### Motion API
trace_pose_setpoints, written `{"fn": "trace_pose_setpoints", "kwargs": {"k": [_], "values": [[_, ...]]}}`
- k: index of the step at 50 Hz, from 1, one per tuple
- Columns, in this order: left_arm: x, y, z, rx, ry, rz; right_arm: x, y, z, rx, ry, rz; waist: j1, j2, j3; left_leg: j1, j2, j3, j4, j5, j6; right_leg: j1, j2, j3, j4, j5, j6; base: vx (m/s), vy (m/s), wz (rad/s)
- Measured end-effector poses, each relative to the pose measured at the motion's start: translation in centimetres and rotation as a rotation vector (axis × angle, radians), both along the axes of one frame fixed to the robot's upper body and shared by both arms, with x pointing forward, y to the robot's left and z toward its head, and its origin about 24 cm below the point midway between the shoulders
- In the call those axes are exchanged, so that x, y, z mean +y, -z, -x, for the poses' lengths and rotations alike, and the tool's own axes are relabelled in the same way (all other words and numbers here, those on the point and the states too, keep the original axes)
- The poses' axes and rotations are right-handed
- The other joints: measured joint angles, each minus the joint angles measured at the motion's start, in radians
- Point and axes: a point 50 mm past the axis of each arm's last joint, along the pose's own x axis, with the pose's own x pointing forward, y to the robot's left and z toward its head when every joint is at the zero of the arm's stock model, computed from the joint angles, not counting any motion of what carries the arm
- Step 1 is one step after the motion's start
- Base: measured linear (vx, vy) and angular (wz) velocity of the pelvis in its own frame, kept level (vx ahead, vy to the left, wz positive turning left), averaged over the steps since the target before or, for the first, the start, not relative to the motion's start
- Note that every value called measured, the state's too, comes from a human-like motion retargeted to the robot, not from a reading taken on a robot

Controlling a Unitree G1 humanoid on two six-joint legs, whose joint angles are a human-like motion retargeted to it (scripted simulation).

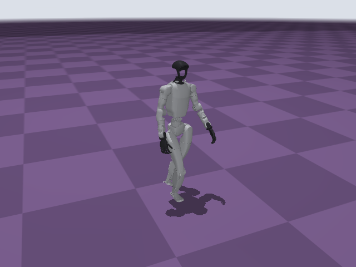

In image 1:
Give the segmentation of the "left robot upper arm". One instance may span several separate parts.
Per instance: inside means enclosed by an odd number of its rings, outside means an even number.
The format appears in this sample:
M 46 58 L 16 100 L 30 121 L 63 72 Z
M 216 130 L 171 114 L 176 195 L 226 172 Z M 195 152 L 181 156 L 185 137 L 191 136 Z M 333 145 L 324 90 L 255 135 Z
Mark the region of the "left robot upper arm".
M 198 96 L 197 96 L 197 92 L 196 92 L 196 86 L 194 84 L 190 84 L 191 86 L 191 92 L 190 92 L 190 98 L 192 101 L 192 109 L 194 111 L 199 111 L 202 109 L 201 104 L 198 103 Z

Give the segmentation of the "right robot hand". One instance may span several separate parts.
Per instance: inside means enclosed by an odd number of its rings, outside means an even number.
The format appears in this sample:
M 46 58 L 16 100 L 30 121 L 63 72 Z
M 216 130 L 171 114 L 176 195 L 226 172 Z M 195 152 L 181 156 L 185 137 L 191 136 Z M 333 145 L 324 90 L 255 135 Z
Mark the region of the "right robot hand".
M 165 153 L 165 154 L 169 154 L 169 153 L 172 153 L 169 151 L 169 148 L 168 146 L 173 149 L 168 143 L 167 143 L 167 140 L 166 140 L 166 133 L 164 132 L 163 133 L 164 137 L 163 138 L 159 138 L 161 141 L 160 141 L 160 147 L 161 147 L 161 152 L 162 153 Z M 168 153 L 169 152 L 169 153 Z

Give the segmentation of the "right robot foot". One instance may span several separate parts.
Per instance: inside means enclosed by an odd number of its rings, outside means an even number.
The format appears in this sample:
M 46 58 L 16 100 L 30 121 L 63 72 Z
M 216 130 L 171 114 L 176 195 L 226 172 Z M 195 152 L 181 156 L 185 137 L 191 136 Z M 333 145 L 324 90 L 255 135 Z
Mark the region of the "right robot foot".
M 175 201 L 177 202 L 182 202 L 184 201 L 184 198 L 181 197 L 178 193 L 174 193 L 173 195 L 171 194 L 172 192 L 170 192 L 170 195 L 175 199 Z

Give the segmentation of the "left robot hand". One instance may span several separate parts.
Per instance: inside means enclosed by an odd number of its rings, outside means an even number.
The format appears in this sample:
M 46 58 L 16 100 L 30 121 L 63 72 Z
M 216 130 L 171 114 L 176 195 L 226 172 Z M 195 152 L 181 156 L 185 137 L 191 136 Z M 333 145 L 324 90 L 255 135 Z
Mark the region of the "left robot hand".
M 213 131 L 213 129 L 212 129 L 212 126 L 210 125 L 209 122 L 206 123 L 206 126 L 207 126 L 207 130 L 209 130 L 210 135 L 212 136 L 212 142 L 211 142 L 211 143 L 213 144 L 213 143 L 215 143 L 215 141 L 216 141 L 215 133 L 214 133 L 214 131 Z

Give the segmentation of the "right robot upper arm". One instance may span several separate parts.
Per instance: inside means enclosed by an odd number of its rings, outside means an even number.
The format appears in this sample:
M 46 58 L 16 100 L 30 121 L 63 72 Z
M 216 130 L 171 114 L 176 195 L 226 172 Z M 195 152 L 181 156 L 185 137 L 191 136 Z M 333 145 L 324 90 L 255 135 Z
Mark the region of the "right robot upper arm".
M 171 93 L 172 86 L 171 85 L 164 85 L 160 87 L 160 95 L 159 95 L 159 101 L 157 105 L 157 110 L 162 109 L 163 113 L 162 116 L 166 115 L 166 109 L 164 109 L 164 106 L 167 101 L 168 95 Z

